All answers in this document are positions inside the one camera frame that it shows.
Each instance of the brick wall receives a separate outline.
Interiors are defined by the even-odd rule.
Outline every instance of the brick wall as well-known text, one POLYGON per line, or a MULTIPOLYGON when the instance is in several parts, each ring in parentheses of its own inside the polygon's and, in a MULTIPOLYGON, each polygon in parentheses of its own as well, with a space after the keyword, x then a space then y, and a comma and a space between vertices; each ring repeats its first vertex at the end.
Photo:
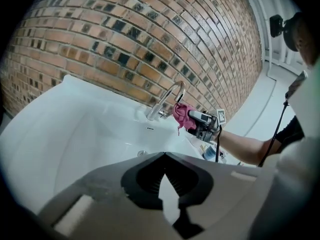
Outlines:
POLYGON ((183 80, 186 103, 230 119, 261 52, 248 0, 37 0, 2 61, 4 107, 16 115, 71 74, 147 105, 183 80))

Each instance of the faucet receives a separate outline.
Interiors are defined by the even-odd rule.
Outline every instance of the faucet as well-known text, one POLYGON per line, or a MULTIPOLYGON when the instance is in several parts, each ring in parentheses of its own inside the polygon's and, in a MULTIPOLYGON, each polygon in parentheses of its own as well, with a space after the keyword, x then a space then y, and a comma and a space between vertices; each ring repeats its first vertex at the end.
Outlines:
POLYGON ((153 121, 157 115, 160 115, 161 118, 162 117, 167 118, 172 114, 172 113, 165 113, 162 110, 162 107, 164 105, 164 102, 168 98, 168 96, 178 87, 180 87, 180 90, 174 100, 176 101, 176 103, 179 103, 182 100, 186 92, 186 83, 184 81, 177 81, 169 88, 169 90, 166 91, 166 93, 162 96, 162 98, 151 108, 149 113, 146 115, 146 118, 148 120, 153 121))

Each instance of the person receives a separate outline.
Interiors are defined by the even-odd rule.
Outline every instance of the person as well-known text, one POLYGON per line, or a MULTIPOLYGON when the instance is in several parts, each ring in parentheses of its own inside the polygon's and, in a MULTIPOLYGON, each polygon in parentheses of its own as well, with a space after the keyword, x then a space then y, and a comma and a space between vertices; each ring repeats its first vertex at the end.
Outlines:
MULTIPOLYGON (((302 13, 297 13, 291 19, 287 20, 282 31, 284 41, 288 48, 293 51, 298 51, 308 68, 311 69, 318 59, 319 50, 302 13)), ((218 133, 213 136, 213 141, 217 141, 217 137, 218 133)), ((287 127, 277 133, 267 156, 280 153, 287 145, 301 140, 303 137, 304 133, 295 116, 287 127)), ((259 165, 262 162, 271 142, 272 138, 261 141, 254 138, 238 136, 225 130, 222 130, 220 135, 221 147, 240 161, 251 165, 259 165)))

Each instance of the human arm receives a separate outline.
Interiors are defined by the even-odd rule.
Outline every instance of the human arm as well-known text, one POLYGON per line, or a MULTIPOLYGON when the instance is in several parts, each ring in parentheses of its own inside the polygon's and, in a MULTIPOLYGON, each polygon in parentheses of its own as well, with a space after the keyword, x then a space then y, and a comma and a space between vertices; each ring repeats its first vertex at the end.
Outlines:
MULTIPOLYGON (((220 146, 227 150, 235 158, 242 162, 258 165, 266 154, 271 139, 266 141, 249 137, 238 136, 234 133, 222 130, 220 136, 220 146)), ((272 145, 269 155, 277 152, 281 143, 276 139, 272 145)))
MULTIPOLYGON (((290 136, 302 133, 301 126, 296 117, 275 137, 274 143, 268 156, 276 154, 282 144, 290 140, 290 136)), ((220 146, 227 150, 231 155, 247 164, 258 165, 268 151, 271 139, 266 141, 254 138, 242 137, 231 132, 222 130, 220 136, 220 146)))

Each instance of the drain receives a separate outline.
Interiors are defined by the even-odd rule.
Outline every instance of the drain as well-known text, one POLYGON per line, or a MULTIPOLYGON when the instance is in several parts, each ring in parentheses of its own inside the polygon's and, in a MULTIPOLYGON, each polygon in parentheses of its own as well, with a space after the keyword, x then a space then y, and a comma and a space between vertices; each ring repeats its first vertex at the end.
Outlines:
POLYGON ((148 155, 148 153, 145 150, 141 150, 138 152, 138 157, 144 156, 144 155, 148 155))

